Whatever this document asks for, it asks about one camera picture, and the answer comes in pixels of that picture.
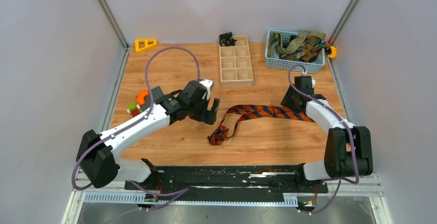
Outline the orange navy striped tie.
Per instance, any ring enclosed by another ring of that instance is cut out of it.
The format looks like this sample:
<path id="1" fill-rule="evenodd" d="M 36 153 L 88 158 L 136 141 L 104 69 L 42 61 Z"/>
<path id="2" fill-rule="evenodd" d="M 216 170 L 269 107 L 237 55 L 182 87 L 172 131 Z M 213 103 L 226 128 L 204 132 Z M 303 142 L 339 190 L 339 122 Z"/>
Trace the orange navy striped tie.
<path id="1" fill-rule="evenodd" d="M 239 115 L 232 134 L 229 134 L 229 128 L 223 125 L 228 114 Z M 207 137 L 208 142 L 212 146 L 221 145 L 224 140 L 231 139 L 235 136 L 240 122 L 262 117 L 285 118 L 314 123 L 314 120 L 304 114 L 304 112 L 294 111 L 284 106 L 235 105 L 227 110 L 219 126 Z"/>

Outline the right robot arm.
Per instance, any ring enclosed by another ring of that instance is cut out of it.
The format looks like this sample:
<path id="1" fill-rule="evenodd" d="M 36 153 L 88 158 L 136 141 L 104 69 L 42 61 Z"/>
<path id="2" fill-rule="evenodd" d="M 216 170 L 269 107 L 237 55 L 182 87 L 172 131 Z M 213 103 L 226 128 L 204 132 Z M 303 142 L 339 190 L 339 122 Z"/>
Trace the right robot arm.
<path id="1" fill-rule="evenodd" d="M 327 134 L 322 160 L 305 163 L 294 178 L 295 187 L 307 192 L 315 180 L 344 179 L 358 183 L 361 176 L 373 173 L 371 133 L 356 126 L 335 111 L 322 95 L 307 95 L 290 86 L 282 105 L 294 114 L 307 116 Z"/>

